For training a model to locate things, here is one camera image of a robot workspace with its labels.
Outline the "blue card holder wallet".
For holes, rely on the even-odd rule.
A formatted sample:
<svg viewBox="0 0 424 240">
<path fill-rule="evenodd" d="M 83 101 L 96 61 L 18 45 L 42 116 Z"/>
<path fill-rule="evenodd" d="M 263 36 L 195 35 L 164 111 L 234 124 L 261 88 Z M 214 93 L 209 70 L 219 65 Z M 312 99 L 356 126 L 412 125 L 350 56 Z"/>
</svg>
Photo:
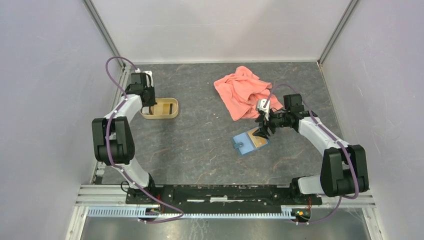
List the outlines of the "blue card holder wallet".
<svg viewBox="0 0 424 240">
<path fill-rule="evenodd" d="M 238 135 L 234 136 L 234 137 L 231 139 L 233 148 L 234 148 L 234 149 L 238 152 L 238 154 L 239 154 L 239 155 L 241 155 L 241 156 L 247 155 L 247 154 L 249 154 L 249 153 L 251 153 L 251 152 L 254 152 L 254 151 L 256 151 L 256 150 L 260 149 L 260 148 L 255 148 L 255 147 L 253 146 L 253 144 L 252 144 L 251 140 L 249 139 L 249 137 L 248 137 L 248 135 L 247 135 L 247 132 L 248 132 L 248 131 L 243 132 L 243 133 L 240 133 L 240 134 L 238 134 Z"/>
</svg>

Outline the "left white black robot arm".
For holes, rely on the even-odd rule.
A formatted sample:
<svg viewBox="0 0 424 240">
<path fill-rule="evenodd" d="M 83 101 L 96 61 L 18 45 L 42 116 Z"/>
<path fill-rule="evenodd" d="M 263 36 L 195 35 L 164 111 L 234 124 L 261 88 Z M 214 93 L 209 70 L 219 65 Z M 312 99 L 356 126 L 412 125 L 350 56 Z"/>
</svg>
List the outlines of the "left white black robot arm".
<svg viewBox="0 0 424 240">
<path fill-rule="evenodd" d="M 151 204 L 157 198 L 156 186 L 152 176 L 135 158 L 130 122 L 143 108 L 156 104 L 153 73 L 138 71 L 130 75 L 130 80 L 117 106 L 91 123 L 94 155 L 98 162 L 112 167 L 125 178 L 129 193 L 138 193 L 140 200 Z"/>
</svg>

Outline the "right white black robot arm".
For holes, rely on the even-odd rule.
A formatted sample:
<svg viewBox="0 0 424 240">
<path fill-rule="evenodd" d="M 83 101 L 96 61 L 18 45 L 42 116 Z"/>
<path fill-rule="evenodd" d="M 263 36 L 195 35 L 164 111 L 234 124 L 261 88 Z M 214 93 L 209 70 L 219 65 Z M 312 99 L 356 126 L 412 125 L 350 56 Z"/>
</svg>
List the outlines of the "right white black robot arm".
<svg viewBox="0 0 424 240">
<path fill-rule="evenodd" d="M 285 108 L 273 111 L 268 99 L 256 104 L 259 116 L 255 137 L 269 139 L 278 128 L 291 128 L 309 140 L 322 155 L 318 175 L 294 178 L 289 199 L 302 204 L 309 195 L 356 198 L 369 190 L 365 149 L 352 145 L 331 132 L 311 110 L 307 110 L 300 94 L 284 96 Z"/>
</svg>

